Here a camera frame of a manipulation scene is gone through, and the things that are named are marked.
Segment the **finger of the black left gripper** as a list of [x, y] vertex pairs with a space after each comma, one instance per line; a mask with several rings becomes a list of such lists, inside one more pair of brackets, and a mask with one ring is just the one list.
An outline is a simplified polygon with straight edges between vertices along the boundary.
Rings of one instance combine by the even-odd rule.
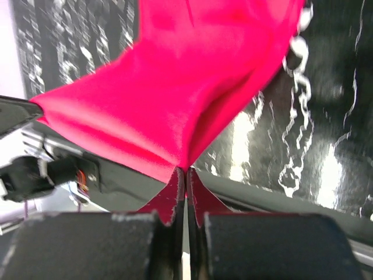
[[1, 96], [1, 137], [44, 115], [42, 108], [28, 100]]

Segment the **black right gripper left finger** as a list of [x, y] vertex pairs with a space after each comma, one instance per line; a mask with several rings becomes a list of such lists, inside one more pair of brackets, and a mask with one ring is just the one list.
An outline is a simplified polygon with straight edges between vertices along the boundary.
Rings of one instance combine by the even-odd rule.
[[135, 212], [52, 212], [28, 218], [2, 279], [181, 279], [184, 172]]

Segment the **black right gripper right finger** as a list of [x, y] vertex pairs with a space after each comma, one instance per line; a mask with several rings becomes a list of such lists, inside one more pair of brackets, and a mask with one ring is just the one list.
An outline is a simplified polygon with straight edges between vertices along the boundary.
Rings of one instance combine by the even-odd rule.
[[362, 279], [337, 223], [314, 213], [206, 212], [187, 198], [192, 279]]

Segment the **red t-shirt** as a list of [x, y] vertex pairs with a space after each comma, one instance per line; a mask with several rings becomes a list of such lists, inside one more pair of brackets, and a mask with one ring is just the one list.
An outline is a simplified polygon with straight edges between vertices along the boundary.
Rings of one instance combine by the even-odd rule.
[[116, 61], [33, 98], [41, 122], [166, 182], [187, 169], [279, 70], [303, 1], [140, 1]]

